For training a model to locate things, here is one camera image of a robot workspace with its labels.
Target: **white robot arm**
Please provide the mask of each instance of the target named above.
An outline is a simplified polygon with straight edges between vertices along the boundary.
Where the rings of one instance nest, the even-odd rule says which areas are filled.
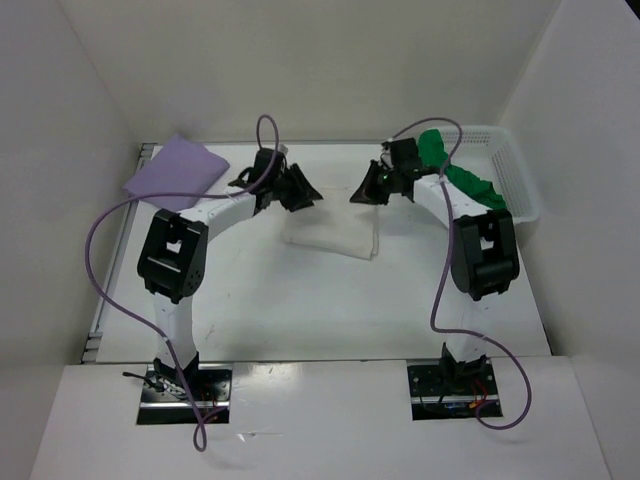
[[[138,260],[138,274],[152,295],[156,324],[171,340],[187,379],[198,370],[192,304],[193,294],[204,278],[207,245],[226,229],[257,215],[271,201],[280,201],[285,209],[294,212],[322,199],[298,165],[287,165],[285,155],[286,147],[282,146],[267,177],[256,184],[274,156],[273,150],[261,148],[254,166],[231,182],[233,189],[227,191],[225,198],[178,213],[160,210],[153,218]],[[249,187],[255,188],[243,193]],[[166,339],[161,337],[154,368],[158,376],[179,383]]]
[[[199,222],[208,227],[207,244],[214,238],[231,228],[236,223],[248,220],[255,215],[256,197],[249,193],[230,197],[224,200],[211,200],[201,203],[188,210],[179,212],[181,218],[191,222]],[[180,244],[171,250],[179,254]],[[190,282],[200,282],[204,271],[196,271]],[[183,297],[178,303],[173,303],[170,297],[159,292],[153,295],[153,307],[155,310],[156,325],[160,327],[173,343],[180,365],[189,365],[196,358],[198,351],[193,341],[193,295]],[[175,368],[173,359],[167,349],[166,341],[158,337],[158,353],[156,358],[163,365]]]
[[[390,164],[382,160],[384,156],[391,158]],[[446,177],[441,179],[438,168],[424,167],[413,138],[383,143],[381,159],[371,161],[350,201],[386,205],[391,194],[399,193],[429,210],[449,228],[441,182],[446,183],[453,207],[451,276],[458,290],[468,294],[460,323],[451,327],[488,334],[490,322],[485,316],[482,322],[478,321],[479,313],[499,302],[497,294],[505,292],[520,271],[513,221],[507,210],[488,209]],[[442,358],[451,366],[452,377],[464,376],[482,368],[485,349],[486,342],[481,338],[450,334]]]

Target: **black metal base plate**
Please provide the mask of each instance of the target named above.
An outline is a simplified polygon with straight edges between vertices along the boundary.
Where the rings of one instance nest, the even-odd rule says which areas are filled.
[[[145,375],[151,383],[158,384],[153,366]],[[204,417],[214,407],[227,407],[211,417],[207,423],[229,423],[229,403],[231,399],[232,371],[230,365],[201,363],[196,378],[193,379],[192,393],[200,414]],[[196,417],[184,391],[166,381],[161,388],[143,384],[138,410],[138,425],[195,424]]]
[[[438,360],[407,362],[407,375],[413,420],[475,417],[478,402],[482,400],[487,405],[480,410],[481,417],[502,417],[498,387],[490,363],[482,376],[461,384],[455,392],[444,391]]]

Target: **purple cable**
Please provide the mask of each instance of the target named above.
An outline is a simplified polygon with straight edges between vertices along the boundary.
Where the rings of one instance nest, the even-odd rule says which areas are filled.
[[[450,123],[450,124],[454,125],[458,129],[458,139],[456,140],[455,145],[451,149],[451,152],[449,152],[449,155],[447,156],[447,160],[442,164],[442,167],[440,168],[440,174],[439,175],[440,175],[440,179],[442,180],[442,177],[444,176],[446,168],[451,164],[451,157],[453,157],[453,154],[456,153],[456,151],[458,150],[458,147],[460,147],[460,144],[462,143],[462,127],[460,126],[460,124],[458,122],[456,122],[454,120],[451,120],[450,118],[445,118],[445,117],[423,118],[422,120],[418,120],[417,122],[412,123],[408,127],[403,128],[398,133],[396,133],[392,138],[395,140],[396,138],[398,138],[403,133],[406,133],[407,131],[411,130],[413,127],[416,127],[416,126],[421,125],[423,123],[432,122],[432,121],[447,122],[447,123]],[[449,197],[449,192],[447,191],[447,187],[445,185],[445,182],[441,181],[440,182],[440,186],[442,187],[442,193],[444,194],[444,199],[445,199],[445,202],[447,204],[447,215],[448,215],[448,219],[449,219],[449,241],[448,241],[448,246],[447,246],[447,257],[446,257],[446,260],[444,262],[444,269],[442,270],[442,276],[440,277],[440,283],[438,284],[438,289],[436,290],[436,297],[433,300],[433,307],[431,308],[431,318],[429,320],[429,326],[431,327],[431,330],[433,330],[436,333],[471,335],[473,337],[480,338],[480,339],[490,343],[491,345],[494,345],[494,346],[498,347],[500,350],[502,350],[511,359],[511,361],[513,361],[513,363],[518,368],[518,370],[520,370],[520,374],[522,375],[522,379],[524,380],[524,384],[525,384],[525,387],[527,389],[527,403],[525,404],[524,410],[522,410],[522,413],[520,414],[520,416],[518,418],[516,418],[513,422],[508,423],[506,425],[491,425],[490,423],[485,422],[480,417],[480,412],[487,405],[495,403],[494,400],[482,403],[480,406],[478,406],[476,408],[476,411],[475,411],[476,419],[483,426],[485,426],[485,427],[487,427],[487,428],[489,428],[491,430],[509,430],[510,428],[513,428],[516,425],[519,425],[520,423],[522,423],[522,421],[528,415],[529,410],[531,409],[531,399],[532,399],[532,396],[533,396],[533,392],[531,391],[531,382],[529,381],[529,377],[527,375],[527,372],[524,371],[524,368],[522,367],[522,364],[520,363],[520,361],[502,343],[498,342],[497,340],[494,340],[493,338],[487,337],[486,335],[483,335],[480,332],[475,332],[473,330],[467,330],[467,329],[463,329],[463,328],[440,328],[440,327],[438,327],[436,325],[436,316],[438,314],[438,307],[440,306],[440,301],[442,300],[442,294],[444,292],[444,286],[445,286],[445,284],[447,282],[447,276],[449,275],[449,270],[451,268],[451,260],[452,260],[452,257],[453,257],[453,242],[454,242],[454,239],[453,239],[453,206],[451,205],[451,198]]]
[[[271,160],[269,162],[269,166],[264,171],[264,173],[260,176],[260,178],[258,178],[258,180],[255,183],[251,184],[251,186],[249,186],[248,188],[240,192],[231,193],[229,195],[212,195],[212,194],[206,194],[206,193],[196,194],[196,193],[190,193],[190,192],[183,192],[183,193],[159,192],[159,193],[147,193],[144,195],[137,195],[135,197],[128,198],[114,205],[113,207],[109,208],[96,219],[96,221],[93,223],[93,225],[91,225],[91,228],[89,229],[89,233],[87,234],[87,240],[84,245],[84,265],[87,270],[87,276],[89,277],[89,281],[91,282],[91,285],[93,286],[93,288],[96,290],[96,292],[98,292],[98,295],[100,295],[102,299],[105,302],[107,302],[109,305],[111,305],[113,308],[115,308],[116,310],[119,310],[125,315],[130,316],[131,318],[133,318],[134,320],[137,320],[143,325],[146,325],[147,327],[149,327],[151,330],[156,332],[165,340],[165,343],[167,344],[167,349],[169,350],[169,354],[171,355],[171,358],[175,363],[178,379],[180,380],[180,383],[182,383],[182,386],[184,387],[185,394],[187,396],[187,399],[189,400],[189,404],[191,405],[191,409],[193,410],[193,413],[196,417],[196,421],[198,423],[195,431],[193,432],[193,445],[196,448],[196,450],[199,452],[204,452],[207,449],[207,431],[205,429],[206,422],[209,421],[214,414],[224,410],[226,407],[219,407],[217,409],[214,408],[213,412],[208,414],[205,418],[202,417],[202,415],[200,414],[200,410],[198,409],[198,406],[196,404],[196,401],[193,397],[193,393],[191,392],[191,389],[189,388],[189,384],[187,383],[187,379],[184,376],[184,371],[182,370],[182,367],[180,366],[180,363],[178,361],[178,356],[176,355],[176,351],[173,348],[173,344],[171,343],[171,340],[169,340],[169,338],[167,337],[167,334],[154,323],[150,322],[149,320],[146,320],[145,318],[141,317],[137,313],[132,312],[128,308],[120,305],[111,297],[109,297],[107,292],[105,292],[102,289],[102,287],[96,280],[96,277],[93,273],[93,269],[91,267],[91,242],[93,241],[93,236],[96,233],[96,230],[98,229],[100,224],[104,221],[104,219],[107,218],[109,215],[111,215],[120,207],[123,207],[124,205],[127,205],[131,202],[136,202],[138,200],[144,200],[146,198],[152,198],[152,197],[190,197],[190,198],[208,198],[212,200],[223,200],[225,198],[237,197],[239,195],[252,192],[258,186],[260,186],[260,184],[269,175],[269,172],[271,172],[271,169],[275,165],[276,152],[278,151],[278,147],[280,145],[280,133],[278,132],[278,126],[276,125],[276,122],[273,119],[273,117],[267,114],[260,115],[260,117],[258,118],[258,122],[256,125],[256,137],[257,137],[258,145],[262,147],[262,142],[260,140],[260,125],[262,123],[262,120],[268,120],[269,122],[271,122],[271,125],[273,126],[273,133],[275,136],[275,146],[273,149],[273,153],[271,154]],[[198,443],[198,433],[200,433],[202,437],[202,445]]]

